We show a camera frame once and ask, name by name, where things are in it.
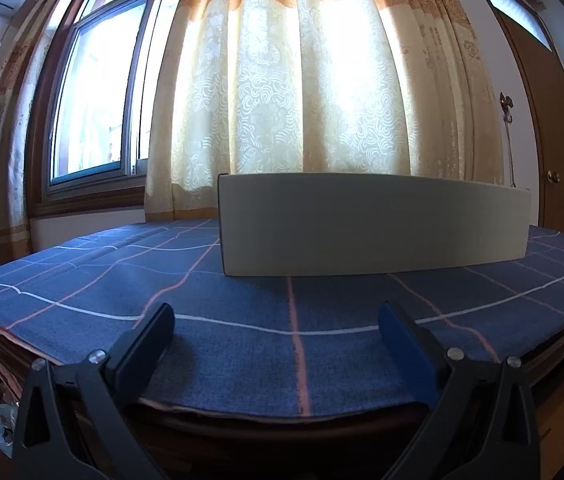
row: door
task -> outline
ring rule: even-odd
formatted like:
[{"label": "door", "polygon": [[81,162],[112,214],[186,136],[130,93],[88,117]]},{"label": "door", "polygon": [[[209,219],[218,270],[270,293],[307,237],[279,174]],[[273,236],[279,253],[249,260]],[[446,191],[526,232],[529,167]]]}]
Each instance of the door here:
[{"label": "door", "polygon": [[564,69],[550,50],[500,10],[536,130],[540,226],[564,232]]}]

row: clamp jaw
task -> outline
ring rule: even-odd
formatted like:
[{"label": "clamp jaw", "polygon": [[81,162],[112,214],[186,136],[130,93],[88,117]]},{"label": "clamp jaw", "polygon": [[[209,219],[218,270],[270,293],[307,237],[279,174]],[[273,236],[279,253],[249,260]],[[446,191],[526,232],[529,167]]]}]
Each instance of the clamp jaw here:
[{"label": "clamp jaw", "polygon": [[444,352],[397,304],[380,307],[391,357],[430,415],[383,480],[538,480],[531,388],[517,357],[502,364]]},{"label": "clamp jaw", "polygon": [[163,303],[120,336],[110,351],[95,350],[76,365],[31,365],[13,440],[14,479],[107,480],[95,468],[71,400],[81,399],[122,480],[167,476],[132,436],[120,410],[137,400],[173,338],[175,316]]},{"label": "clamp jaw", "polygon": [[[163,303],[110,351],[75,365],[37,359],[24,385],[14,435],[14,479],[107,480],[95,467],[72,400],[82,400],[121,480],[167,477],[130,433],[120,410],[144,391],[172,340]],[[383,480],[538,480],[535,407],[518,358],[472,361],[444,352],[397,304],[380,307],[382,339],[415,400],[431,410]]]}]

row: window sill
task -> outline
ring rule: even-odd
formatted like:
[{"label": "window sill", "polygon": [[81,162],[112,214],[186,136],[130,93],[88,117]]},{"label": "window sill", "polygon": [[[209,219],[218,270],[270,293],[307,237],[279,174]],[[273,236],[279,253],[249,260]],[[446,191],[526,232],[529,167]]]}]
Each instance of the window sill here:
[{"label": "window sill", "polygon": [[136,186],[28,204],[28,217],[43,218],[101,209],[137,207],[142,206],[143,203],[144,186]]}]

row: patterned curtain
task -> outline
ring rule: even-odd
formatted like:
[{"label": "patterned curtain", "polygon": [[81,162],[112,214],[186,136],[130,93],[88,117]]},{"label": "patterned curtain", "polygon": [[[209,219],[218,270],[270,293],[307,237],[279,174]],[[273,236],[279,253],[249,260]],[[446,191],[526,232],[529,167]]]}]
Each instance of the patterned curtain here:
[{"label": "patterned curtain", "polygon": [[219,173],[503,181],[494,94],[458,0],[181,0],[159,73],[147,219],[217,206]]},{"label": "patterned curtain", "polygon": [[39,0],[0,69],[0,265],[31,253],[24,147],[42,64],[71,0]]}]

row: orange stripe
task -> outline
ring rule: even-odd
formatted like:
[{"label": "orange stripe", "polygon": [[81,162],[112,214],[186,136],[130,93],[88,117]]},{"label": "orange stripe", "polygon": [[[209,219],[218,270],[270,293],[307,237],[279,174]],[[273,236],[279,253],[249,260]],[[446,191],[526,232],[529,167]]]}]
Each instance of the orange stripe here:
[{"label": "orange stripe", "polygon": [[209,248],[207,248],[207,250],[204,251],[204,253],[197,259],[197,261],[190,267],[190,269],[187,270],[187,273],[185,273],[185,275],[182,277],[182,279],[179,280],[177,283],[175,283],[175,285],[166,286],[165,288],[158,290],[155,294],[153,294],[150,297],[150,299],[146,302],[146,304],[142,308],[142,317],[140,317],[140,319],[138,319],[135,322],[135,324],[133,325],[133,328],[135,328],[137,325],[139,325],[140,322],[142,322],[142,319],[146,315],[146,312],[148,311],[151,304],[153,304],[153,301],[157,300],[157,298],[159,298],[165,292],[169,292],[170,290],[175,290],[177,287],[182,285],[188,279],[188,276],[190,276],[191,272],[193,272],[195,267],[197,267],[200,264],[200,262],[204,259],[204,256],[206,256],[206,254],[210,253],[211,249],[213,247],[217,247],[219,241],[220,241],[220,239],[217,238],[217,240],[214,241],[214,243]]},{"label": "orange stripe", "polygon": [[529,267],[528,265],[521,264],[517,260],[511,260],[511,262],[514,263],[514,264],[518,264],[521,267],[524,267],[524,269],[532,270],[534,272],[537,272],[538,274],[542,274],[543,276],[546,276],[547,278],[551,278],[552,280],[555,280],[557,278],[557,276],[552,276],[550,274],[547,274],[546,272],[542,272],[542,270],[537,270],[537,269],[534,269],[533,267]]},{"label": "orange stripe", "polygon": [[[512,292],[513,294],[519,294],[519,292],[517,290],[513,290],[512,288],[510,288],[510,286],[507,286],[504,283],[500,283],[497,280],[494,280],[493,278],[491,278],[490,276],[487,276],[486,274],[482,274],[481,272],[478,272],[477,270],[470,269],[469,267],[464,267],[464,269],[468,270],[469,272],[472,272],[473,274],[477,274],[478,276],[481,276],[486,280],[489,280],[489,282],[491,282],[491,283],[495,283],[496,285],[499,285],[500,287],[507,289],[509,292]],[[545,306],[546,308],[553,310],[556,314],[562,314],[564,316],[563,311],[559,310],[558,308],[555,308],[554,306],[549,305],[548,303],[536,300],[535,298],[531,298],[530,296],[524,296],[524,299],[529,300],[529,301],[533,301],[534,303]]]},{"label": "orange stripe", "polygon": [[529,255],[533,255],[533,256],[540,256],[540,258],[544,258],[545,260],[549,260],[551,262],[555,262],[556,264],[560,264],[561,266],[564,267],[564,262],[561,262],[560,260],[556,260],[555,258],[552,258],[550,256],[546,256],[545,253],[534,253],[534,252],[529,252]]},{"label": "orange stripe", "polygon": [[162,245],[166,245],[169,242],[172,242],[173,240],[175,240],[175,238],[178,238],[179,235],[184,234],[184,233],[188,233],[189,231],[192,231],[193,229],[197,229],[198,227],[203,226],[204,224],[208,223],[211,219],[208,219],[204,222],[202,222],[201,224],[198,224],[196,226],[193,226],[191,228],[188,229],[184,229],[181,232],[178,232],[177,235],[175,235],[172,238],[169,238],[168,240],[165,240],[164,242],[162,242],[161,244],[157,244],[155,247],[151,247],[150,249],[146,249],[141,251],[140,253],[137,254],[133,254],[132,256],[125,256],[123,258],[120,258],[119,260],[116,260],[115,262],[113,262],[110,267],[108,267],[104,272],[102,272],[97,278],[95,278],[94,280],[92,280],[91,282],[88,282],[86,285],[78,288],[78,290],[76,290],[75,292],[69,294],[68,296],[64,296],[61,300],[59,301],[55,301],[54,303],[51,303],[48,306],[45,306],[43,309],[38,310],[37,312],[33,312],[33,314],[31,314],[30,316],[26,316],[23,317],[22,319],[18,319],[17,321],[15,321],[14,323],[11,323],[11,325],[6,327],[6,330],[11,330],[15,325],[18,325],[20,323],[23,323],[25,321],[28,321],[29,319],[33,319],[33,317],[38,316],[39,314],[42,314],[43,312],[46,312],[47,310],[49,310],[51,307],[57,305],[58,303],[64,303],[64,301],[69,300],[70,298],[72,298],[73,296],[76,296],[77,294],[79,294],[80,292],[83,292],[84,290],[86,290],[87,288],[89,288],[89,286],[94,285],[94,283],[97,283],[99,280],[101,280],[105,275],[108,274],[108,272],[110,272],[111,269],[113,269],[113,267],[120,263],[120,262],[125,262],[126,260],[131,260],[133,258],[136,258],[137,256],[142,256],[142,254],[146,254],[154,249],[158,249],[160,247],[162,247]]},{"label": "orange stripe", "polygon": [[50,357],[49,355],[45,354],[41,350],[38,350],[37,348],[33,347],[32,345],[29,345],[27,342],[21,340],[16,335],[11,334],[7,330],[5,330],[4,327],[2,327],[1,325],[0,325],[0,335],[4,336],[10,342],[12,342],[12,343],[14,343],[18,346],[21,346],[21,348],[24,348],[25,350],[28,350],[29,352],[31,352],[33,354],[37,354],[40,357],[43,357],[44,359],[46,359],[47,361],[49,361],[53,364],[57,364],[57,365],[63,364],[62,362],[57,361],[57,359]]},{"label": "orange stripe", "polygon": [[[88,241],[85,241],[84,243],[82,243],[82,244],[80,244],[80,245],[78,245],[78,246],[76,246],[76,247],[82,247],[82,245],[85,245],[86,243],[88,243]],[[27,267],[30,267],[30,266],[33,265],[33,264],[42,262],[42,261],[44,261],[44,260],[48,260],[49,258],[53,258],[53,257],[55,257],[55,256],[57,256],[57,254],[52,254],[51,256],[47,256],[46,258],[41,258],[41,259],[37,260],[36,262],[31,262],[31,263],[29,263],[28,265],[24,265],[24,266],[22,266],[22,267],[19,267],[19,269],[9,270],[8,272],[5,272],[4,274],[0,274],[0,278],[2,278],[2,276],[5,276],[5,275],[7,275],[7,274],[10,274],[11,272],[17,272],[18,270],[25,269],[25,268],[27,268]],[[62,267],[63,265],[72,263],[72,262],[74,262],[75,260],[77,260],[78,258],[81,258],[81,256],[75,256],[75,258],[71,258],[71,259],[68,260],[67,262],[62,262],[61,264],[57,264],[57,265],[55,265],[55,266],[49,267],[49,268],[46,269],[46,270],[42,270],[41,272],[38,272],[37,274],[33,274],[32,276],[29,276],[28,278],[26,278],[25,280],[22,280],[21,282],[15,283],[15,285],[13,285],[13,286],[18,286],[18,285],[21,285],[22,283],[29,282],[29,281],[32,280],[33,278],[38,278],[39,276],[42,276],[43,274],[46,274],[46,272],[51,272],[52,270],[59,269],[59,268]],[[2,289],[0,290],[0,294],[1,294],[2,292],[6,292],[7,290],[11,290],[11,288],[2,288]]]},{"label": "orange stripe", "polygon": [[[433,303],[430,300],[427,300],[427,298],[425,298],[424,296],[419,295],[417,292],[415,292],[415,290],[412,290],[412,288],[410,288],[406,283],[404,283],[397,276],[394,276],[393,274],[389,274],[389,276],[392,277],[393,280],[398,282],[401,286],[403,286],[403,288],[405,288],[405,290],[408,290],[413,296],[418,298],[418,300],[426,303],[431,308],[431,310],[433,310],[434,313],[438,314],[438,316],[444,316],[444,313],[435,305],[435,303]],[[489,344],[489,342],[486,340],[486,338],[478,330],[475,330],[474,328],[471,328],[471,327],[468,327],[468,326],[460,326],[458,324],[455,324],[453,321],[451,321],[450,319],[447,319],[446,317],[443,317],[442,321],[444,321],[447,325],[449,325],[452,328],[457,328],[459,330],[466,330],[467,332],[471,332],[473,335],[476,336],[476,338],[479,339],[479,342],[482,343],[482,345],[484,346],[486,351],[491,355],[491,358],[496,363],[500,362],[500,358],[498,356],[498,353],[495,352],[493,347]]]},{"label": "orange stripe", "polygon": [[538,242],[537,240],[532,240],[532,242],[534,244],[543,245],[544,247],[549,247],[550,249],[553,249],[554,251],[562,251],[564,253],[564,249],[562,247],[554,247],[552,245],[545,244],[544,242]]},{"label": "orange stripe", "polygon": [[290,276],[286,277],[288,288],[288,313],[291,318],[291,330],[293,332],[293,347],[295,349],[295,370],[297,374],[297,396],[299,402],[300,416],[311,416],[311,402],[309,400],[309,387],[306,380],[306,359],[304,357],[304,346],[297,323],[297,311],[295,309],[295,295],[293,293],[293,282]]},{"label": "orange stripe", "polygon": [[14,227],[6,227],[0,229],[0,238],[9,235],[16,235],[28,231],[28,224],[20,224]]}]

